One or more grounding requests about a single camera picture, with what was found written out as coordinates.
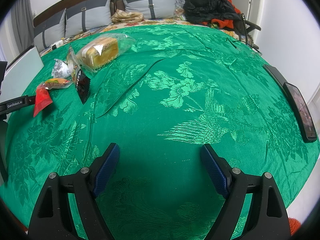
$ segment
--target orange fluffy object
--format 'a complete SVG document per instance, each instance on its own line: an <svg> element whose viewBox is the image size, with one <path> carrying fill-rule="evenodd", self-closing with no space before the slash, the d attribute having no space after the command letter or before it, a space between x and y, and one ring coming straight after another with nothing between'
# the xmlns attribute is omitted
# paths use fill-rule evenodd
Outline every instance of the orange fluffy object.
<svg viewBox="0 0 320 240"><path fill-rule="evenodd" d="M301 223L295 218L289 218L290 232L293 235L301 227Z"/></svg>
<svg viewBox="0 0 320 240"><path fill-rule="evenodd" d="M233 8L235 9L235 12L237 14L241 13L239 9L237 9L234 5L232 5ZM219 25L219 29L222 29L224 27L228 27L230 29L233 29L233 20L218 20L218 19L211 19L212 24L217 24Z"/></svg>

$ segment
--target bread loaf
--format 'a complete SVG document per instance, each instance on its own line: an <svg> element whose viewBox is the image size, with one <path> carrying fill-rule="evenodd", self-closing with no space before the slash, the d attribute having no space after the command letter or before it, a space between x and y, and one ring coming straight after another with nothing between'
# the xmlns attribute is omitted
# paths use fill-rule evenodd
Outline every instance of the bread loaf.
<svg viewBox="0 0 320 240"><path fill-rule="evenodd" d="M99 37L84 46L78 53L80 60L95 70L113 59L119 54L118 41L111 37Z"/></svg>

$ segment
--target pillow strap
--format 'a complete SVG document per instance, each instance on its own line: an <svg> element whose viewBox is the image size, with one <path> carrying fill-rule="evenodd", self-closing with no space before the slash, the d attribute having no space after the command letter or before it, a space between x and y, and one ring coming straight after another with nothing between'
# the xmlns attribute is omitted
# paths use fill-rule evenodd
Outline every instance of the pillow strap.
<svg viewBox="0 0 320 240"><path fill-rule="evenodd" d="M155 10L153 8L154 4L153 4L152 0L148 0L148 1L149 1L149 9L150 9L150 14L151 14L151 19L154 20L156 18Z"/></svg>
<svg viewBox="0 0 320 240"><path fill-rule="evenodd" d="M45 30L42 32L42 43L43 43L44 48L47 49L48 47L45 44L45 40L44 40L44 32L45 32Z"/></svg>
<svg viewBox="0 0 320 240"><path fill-rule="evenodd" d="M85 28L85 11L87 10L87 7L81 8L82 11L82 31L85 33L87 29Z"/></svg>

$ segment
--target green bedspread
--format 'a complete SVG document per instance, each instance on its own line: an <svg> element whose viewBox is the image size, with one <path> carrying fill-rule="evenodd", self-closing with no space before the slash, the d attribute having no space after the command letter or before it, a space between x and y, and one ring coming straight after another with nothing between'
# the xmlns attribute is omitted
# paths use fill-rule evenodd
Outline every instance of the green bedspread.
<svg viewBox="0 0 320 240"><path fill-rule="evenodd" d="M136 26L136 44L91 75L82 105L74 85L51 90L53 104L33 118L33 107L12 114L7 134L9 181L0 195L26 226L48 174L89 166L111 142L120 146L116 173L97 198L115 239L204 239L217 217L218 195L200 161L210 143L232 167L269 171L288 206L319 155L319 141L305 144L296 119L266 63L227 34L187 25ZM99 34L72 42L75 52ZM54 58L25 94L51 77ZM70 196L77 230L84 230ZM234 236L249 209L246 199Z"/></svg>

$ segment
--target plastic bag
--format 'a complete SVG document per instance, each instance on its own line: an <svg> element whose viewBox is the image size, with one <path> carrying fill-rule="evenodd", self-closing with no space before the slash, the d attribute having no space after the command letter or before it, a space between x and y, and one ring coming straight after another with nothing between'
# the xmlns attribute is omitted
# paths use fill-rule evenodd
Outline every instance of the plastic bag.
<svg viewBox="0 0 320 240"><path fill-rule="evenodd" d="M66 80L64 78L51 78L46 82L40 83L36 89L36 101L35 108L33 110L33 117L35 117L41 110L52 103L48 89L68 88L71 84L71 80Z"/></svg>
<svg viewBox="0 0 320 240"><path fill-rule="evenodd" d="M45 88L45 89L60 89L60 88L68 88L72 84L71 80L66 80L64 78L51 78L46 82L42 82L37 88Z"/></svg>
<svg viewBox="0 0 320 240"><path fill-rule="evenodd" d="M45 107L52 103L52 99L48 93L48 90L43 87L37 87L36 89L36 101L35 108L33 109L33 117L43 110Z"/></svg>
<svg viewBox="0 0 320 240"><path fill-rule="evenodd" d="M67 78L71 75L67 63L60 59L54 59L56 63L52 69L51 75L53 78Z"/></svg>
<svg viewBox="0 0 320 240"><path fill-rule="evenodd" d="M97 72L126 52L135 42L135 39L123 33L105 33L79 50L77 58L88 71Z"/></svg>
<svg viewBox="0 0 320 240"><path fill-rule="evenodd" d="M173 20L185 21L186 17L184 16L184 0L176 0L176 8L173 14Z"/></svg>
<svg viewBox="0 0 320 240"><path fill-rule="evenodd" d="M71 45L68 49L67 64L71 73L71 78L76 86L76 90L80 97L80 100L84 104L89 96L90 78L88 78L81 69L76 54Z"/></svg>

